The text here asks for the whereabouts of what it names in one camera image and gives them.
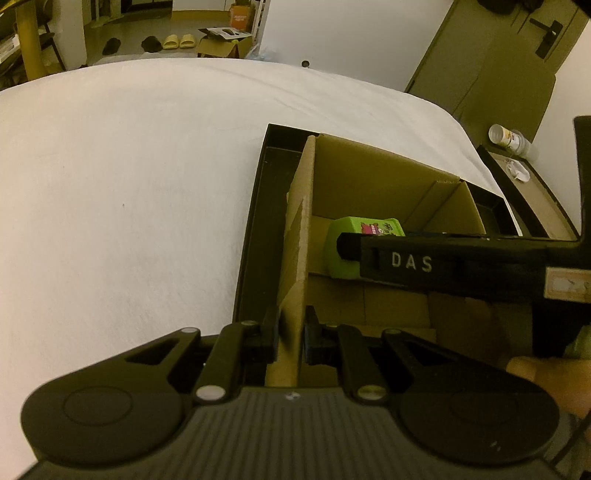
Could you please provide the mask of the person hand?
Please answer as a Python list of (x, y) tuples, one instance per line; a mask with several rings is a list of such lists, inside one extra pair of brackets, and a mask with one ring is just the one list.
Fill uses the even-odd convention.
[(560, 408), (580, 419), (590, 412), (589, 360), (519, 356), (508, 362), (506, 371), (543, 388)]

